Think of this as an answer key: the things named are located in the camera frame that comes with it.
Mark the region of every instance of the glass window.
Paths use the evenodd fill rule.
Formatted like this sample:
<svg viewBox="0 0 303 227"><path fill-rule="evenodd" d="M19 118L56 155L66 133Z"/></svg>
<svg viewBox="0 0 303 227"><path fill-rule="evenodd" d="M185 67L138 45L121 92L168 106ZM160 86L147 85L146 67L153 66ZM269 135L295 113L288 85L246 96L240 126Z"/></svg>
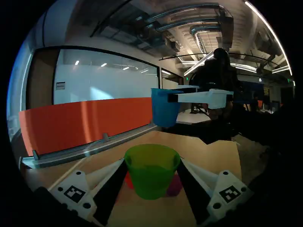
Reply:
<svg viewBox="0 0 303 227"><path fill-rule="evenodd" d="M180 76L162 68L162 88L163 89L177 89L180 83Z"/></svg>
<svg viewBox="0 0 303 227"><path fill-rule="evenodd" d="M155 66L97 51L62 49L55 73L54 104L150 97L150 89L158 84Z"/></svg>

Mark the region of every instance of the office desk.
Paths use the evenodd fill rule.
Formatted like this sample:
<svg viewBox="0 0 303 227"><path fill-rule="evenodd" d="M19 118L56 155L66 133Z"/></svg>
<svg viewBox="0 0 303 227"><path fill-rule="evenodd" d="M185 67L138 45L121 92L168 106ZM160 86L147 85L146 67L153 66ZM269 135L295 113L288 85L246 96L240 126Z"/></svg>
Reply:
<svg viewBox="0 0 303 227"><path fill-rule="evenodd" d="M127 149L146 143L161 144L175 149L181 157L208 171L218 174L230 170L241 179L241 166L236 143L217 141L206 145L199 138L169 134L159 131L148 132L138 138L108 149L101 153L74 162L44 169L28 169L27 182L36 177L43 179L40 185L53 188L75 170L86 175L124 157ZM163 197L153 201L143 200L125 182L108 221L109 226L196 226L194 215L182 189L177 197Z"/></svg>
<svg viewBox="0 0 303 227"><path fill-rule="evenodd" d="M193 164L218 174L228 169L241 179L241 166L236 143L233 141L216 141L205 144L199 138L151 131L114 148L73 162L46 167L27 169L26 181L31 189L38 186L49 188L57 180L64 178L75 169L89 174L124 157L125 152L136 145L154 143L169 146L179 155Z"/></svg>
<svg viewBox="0 0 303 227"><path fill-rule="evenodd" d="M176 123L178 124L197 124L202 122L211 121L211 119L203 113L179 113Z"/></svg>

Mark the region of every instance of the ductwork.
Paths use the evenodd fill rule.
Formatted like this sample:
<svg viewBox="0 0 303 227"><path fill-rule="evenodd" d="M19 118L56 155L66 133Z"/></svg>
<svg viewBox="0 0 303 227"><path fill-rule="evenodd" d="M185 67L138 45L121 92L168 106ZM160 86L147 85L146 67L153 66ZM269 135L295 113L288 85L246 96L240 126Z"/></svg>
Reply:
<svg viewBox="0 0 303 227"><path fill-rule="evenodd" d="M180 7L174 8L174 9L169 9L167 11L164 11L160 14L154 15L154 16L146 19L145 22L152 23L162 17L166 17L169 15L186 12L186 11L190 11L190 10L195 10L195 9L199 9L199 8L219 9L223 12L228 12L227 9L225 9L223 6L219 5L218 3L201 3L201 4L186 5L186 6L180 6Z"/></svg>
<svg viewBox="0 0 303 227"><path fill-rule="evenodd" d="M160 14L154 15L148 19L145 20L146 23L150 24L160 18L174 15L177 13L182 13L186 11L191 11L195 9L200 8L208 8L208 9L218 9L219 10L219 16L218 17L195 17L185 20L179 20L172 22L170 24L163 25L159 28L156 28L156 31L165 31L174 27L183 26L183 25L189 25L192 23L203 23L203 22L218 22L221 26L194 26L191 27L190 33L193 35L198 48L200 49L201 53L205 54L206 50L203 45L203 42L201 38L199 37L199 33L201 32L207 32L207 31L221 31L222 32L222 47L226 50L229 50L231 48L232 42L233 42L233 16L229 13L227 9L225 9L223 6L219 5L218 3L201 3L201 4L194 4L194 5L186 5L177 7L174 9L170 9L167 11L164 11Z"/></svg>
<svg viewBox="0 0 303 227"><path fill-rule="evenodd" d="M203 42L199 37L199 33L221 31L221 27L219 25L211 25L211 26L195 25L195 26L192 26L189 29L189 31L190 31L191 35L194 37L201 53L206 54L206 50L203 45Z"/></svg>
<svg viewBox="0 0 303 227"><path fill-rule="evenodd" d="M159 28L156 28L156 31L166 31L171 28L183 26L183 25L190 25L193 23L205 23L205 22L218 22L217 17L195 17L195 18L189 18L185 20L178 20L166 25L163 25Z"/></svg>

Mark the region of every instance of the exposed ceiling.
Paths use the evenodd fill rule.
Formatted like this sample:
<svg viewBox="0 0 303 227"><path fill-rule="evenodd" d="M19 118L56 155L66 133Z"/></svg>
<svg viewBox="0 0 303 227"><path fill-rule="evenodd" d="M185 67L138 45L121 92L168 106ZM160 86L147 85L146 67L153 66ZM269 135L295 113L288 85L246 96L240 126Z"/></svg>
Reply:
<svg viewBox="0 0 303 227"><path fill-rule="evenodd" d="M190 33L190 28L193 25L208 26L216 24L223 28L221 21L195 22L194 24L171 27L164 31L157 31L157 28L184 19L198 17L218 18L219 13L221 15L221 11L214 8L196 7L181 13L171 13L164 17L159 17L151 23L147 23L146 19L179 6L201 3L219 4L226 9L226 16L233 17L232 45L228 51L241 55L231 54L232 63L266 69L261 74L267 74L275 69L277 65L286 66L285 58L274 37L262 20L242 0L187 0L186 2L181 0L132 0L115 13L112 13L123 3L125 1L122 0L85 0L75 17L75 24L90 27L92 33L87 34L88 36L105 36L136 46L159 58L193 54L201 51L195 36ZM223 36L223 30L198 34L207 53L222 46ZM170 47L171 42L173 44L176 42L175 49L166 48L167 46ZM202 57L202 54L191 55L182 57L181 60L198 61ZM270 59L274 63L267 62L264 59ZM190 64L181 63L177 65L177 67L184 68L184 71L191 66ZM289 76L288 70L279 74L283 74L285 77Z"/></svg>

